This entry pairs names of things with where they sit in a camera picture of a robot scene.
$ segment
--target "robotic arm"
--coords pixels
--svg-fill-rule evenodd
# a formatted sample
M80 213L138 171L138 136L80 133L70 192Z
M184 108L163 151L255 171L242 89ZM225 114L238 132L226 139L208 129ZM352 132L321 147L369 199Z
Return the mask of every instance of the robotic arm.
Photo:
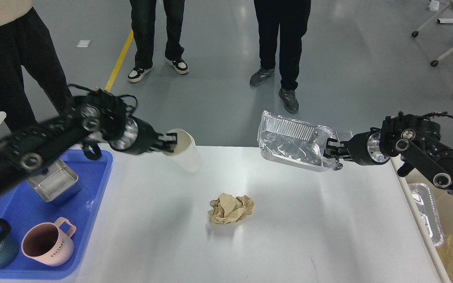
M415 168L436 188L453 195L453 149L439 142L440 125L429 120L433 116L446 114L416 116L400 112L398 116L387 116L381 129L372 128L341 143L329 138L324 155L359 165L381 165L401 154L405 163L398 169L400 177Z
M65 115L0 140L0 196L45 170L76 143L82 143L83 153L91 160L101 157L97 143L102 140L108 141L113 150L128 154L174 151L176 134L159 134L151 125L132 116L137 104L128 106L122 98L135 97L116 97L105 90L76 87L89 92L86 96L74 97L74 105ZM0 227L1 241L9 235L11 227L3 219L0 219Z

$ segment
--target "person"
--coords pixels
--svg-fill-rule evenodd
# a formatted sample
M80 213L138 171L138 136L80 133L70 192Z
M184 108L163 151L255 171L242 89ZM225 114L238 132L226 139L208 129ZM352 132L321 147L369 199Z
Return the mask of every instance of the person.
M50 33L33 0L0 0L0 111L10 131L36 124L24 92L22 66L61 113L72 103Z
M280 29L279 97L286 111L296 113L299 108L295 95L298 87L296 79L300 72L302 37L307 32L311 0L254 0L254 5L260 36L260 69L251 76L250 85L259 86L273 77Z
M127 76L131 83L139 82L153 69L156 4L157 0L131 0L132 29L137 47L135 67ZM164 0L164 10L167 16L165 58L178 74L185 75L188 65L181 58L185 49L179 44L185 0Z

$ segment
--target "sneaker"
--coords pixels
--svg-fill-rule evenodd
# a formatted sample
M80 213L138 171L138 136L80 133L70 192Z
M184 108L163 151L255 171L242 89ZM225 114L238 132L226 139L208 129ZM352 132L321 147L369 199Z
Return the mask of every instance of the sneaker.
M274 76L274 70L275 68L272 69L264 69L260 68L257 72L254 73L254 75L251 76L251 79L249 80L249 84L251 86L259 86L262 83L266 81L269 77Z
M149 69L141 69L134 67L133 70L127 76L127 78L129 82L136 83L139 82L144 77L144 75L149 73L151 70L153 70L153 66Z
M279 90L279 97L284 102L284 109L289 113L296 113L298 111L298 101L296 100L295 90Z
M165 58L167 63L171 66L174 67L174 70L180 74L180 75L185 75L188 73L188 65L183 61L183 59L179 59L177 61L171 61L167 58Z

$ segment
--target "gray floor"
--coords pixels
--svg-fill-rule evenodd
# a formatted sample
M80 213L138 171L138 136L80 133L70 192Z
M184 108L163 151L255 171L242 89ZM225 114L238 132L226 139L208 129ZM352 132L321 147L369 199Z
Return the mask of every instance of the gray floor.
M453 46L453 25L433 23L416 39L410 37L435 14L427 0L314 0L303 39L296 115L287 113L278 98L279 74L262 86L249 86L259 66L252 1L186 2L181 43L187 75L165 63L161 2L155 68L143 81L127 82L132 43L111 88L115 95L136 95L140 107L135 116L157 131L180 127L198 145L256 147L263 110L354 133L380 127L385 116L399 111L453 115L453 54L435 68L429 65ZM131 29L129 2L48 0L36 1L35 8L49 27L68 81L104 88ZM81 39L91 39L90 47L77 48ZM29 75L25 84L36 117L54 116ZM453 147L453 120L435 121L442 125L442 141ZM0 128L0 137L7 133Z

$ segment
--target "blue tray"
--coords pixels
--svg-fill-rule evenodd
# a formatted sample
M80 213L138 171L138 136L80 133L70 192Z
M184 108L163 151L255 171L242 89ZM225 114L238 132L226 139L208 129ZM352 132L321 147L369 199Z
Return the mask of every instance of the blue tray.
M36 224L55 222L58 217L66 217L77 227L71 237L74 252L63 265L51 267L27 258L19 251L10 265L0 269L0 278L59 280L79 266L108 182L113 156L110 152L102 151L101 159L91 161L85 158L81 150L68 150L60 158L79 177L81 190L76 195L56 206L43 201L27 182L23 182L0 197L0 217L9 222L12 228L10 236L19 244L27 231Z

